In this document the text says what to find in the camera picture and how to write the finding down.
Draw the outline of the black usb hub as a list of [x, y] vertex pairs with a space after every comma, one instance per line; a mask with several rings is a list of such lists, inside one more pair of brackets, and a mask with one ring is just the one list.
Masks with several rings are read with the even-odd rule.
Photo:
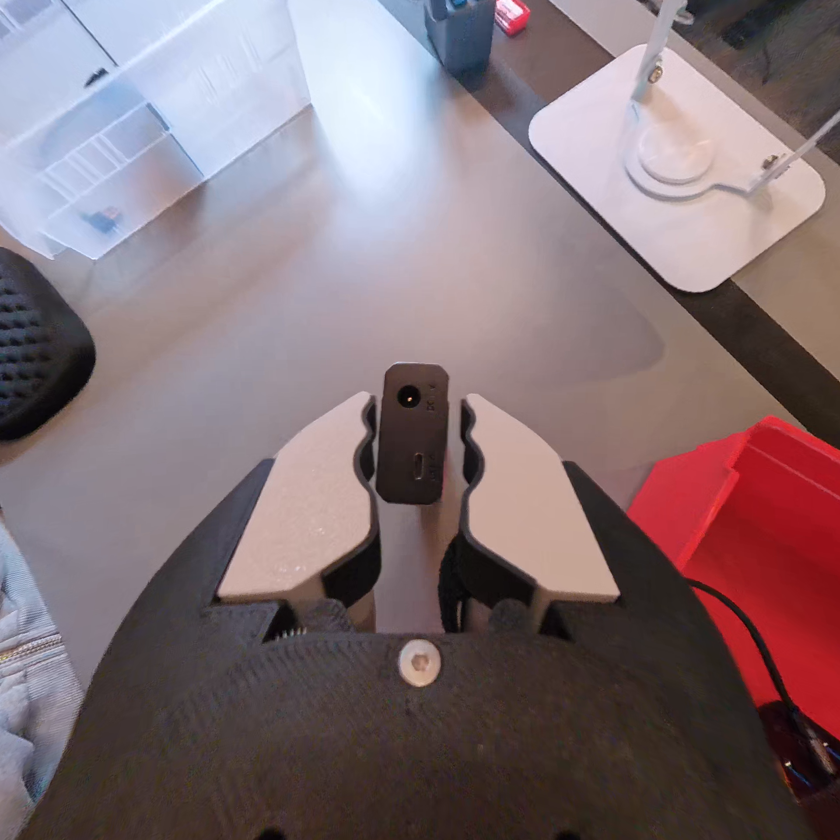
[[428, 506], [443, 496], [448, 383], [438, 364], [396, 363], [384, 375], [375, 488], [383, 501]]

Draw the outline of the black mesh pad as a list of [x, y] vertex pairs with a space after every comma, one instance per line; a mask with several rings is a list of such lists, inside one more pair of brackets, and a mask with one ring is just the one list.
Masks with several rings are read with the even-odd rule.
[[21, 255], [1, 248], [1, 441], [31, 435], [88, 384], [96, 363], [88, 327]]

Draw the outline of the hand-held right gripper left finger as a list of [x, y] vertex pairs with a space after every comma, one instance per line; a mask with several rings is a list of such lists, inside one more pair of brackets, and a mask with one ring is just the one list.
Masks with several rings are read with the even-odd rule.
[[358, 392], [285, 443], [217, 588], [226, 604], [322, 597], [352, 607], [382, 567], [370, 481], [375, 397]]

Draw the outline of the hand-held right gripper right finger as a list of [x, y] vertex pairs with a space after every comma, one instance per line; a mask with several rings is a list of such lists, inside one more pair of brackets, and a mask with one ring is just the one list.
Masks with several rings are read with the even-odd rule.
[[613, 604], [620, 590], [562, 458], [485, 397], [461, 403], [458, 576], [487, 607]]

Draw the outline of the clear plastic organizer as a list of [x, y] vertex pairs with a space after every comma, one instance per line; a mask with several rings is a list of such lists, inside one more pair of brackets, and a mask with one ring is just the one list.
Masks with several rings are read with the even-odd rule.
[[[1, 2], [2, 231], [96, 260], [310, 103], [289, 3]], [[102, 236], [79, 212], [122, 212]]]

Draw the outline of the red plastic bin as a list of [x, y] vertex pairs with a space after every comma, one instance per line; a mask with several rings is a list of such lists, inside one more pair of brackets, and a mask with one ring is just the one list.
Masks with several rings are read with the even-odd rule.
[[657, 462], [628, 515], [701, 583], [785, 780], [838, 837], [838, 449], [767, 416]]

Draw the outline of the light blue denim clothing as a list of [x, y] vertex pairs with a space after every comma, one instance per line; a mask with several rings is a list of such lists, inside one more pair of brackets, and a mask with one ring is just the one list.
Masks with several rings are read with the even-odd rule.
[[49, 787], [83, 691], [23, 554], [1, 519], [1, 838]]

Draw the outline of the dark grey pouch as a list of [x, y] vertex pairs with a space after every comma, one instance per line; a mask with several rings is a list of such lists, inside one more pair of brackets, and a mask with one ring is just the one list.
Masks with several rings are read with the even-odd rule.
[[494, 1], [424, 1], [429, 40], [453, 77], [487, 69], [495, 27]]

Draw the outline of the white poster stand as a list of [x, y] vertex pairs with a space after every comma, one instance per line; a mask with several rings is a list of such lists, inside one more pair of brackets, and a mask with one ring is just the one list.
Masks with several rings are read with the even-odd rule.
[[660, 6], [630, 48], [542, 108], [535, 151], [671, 287], [713, 290], [812, 217], [822, 177], [667, 41], [685, 2]]

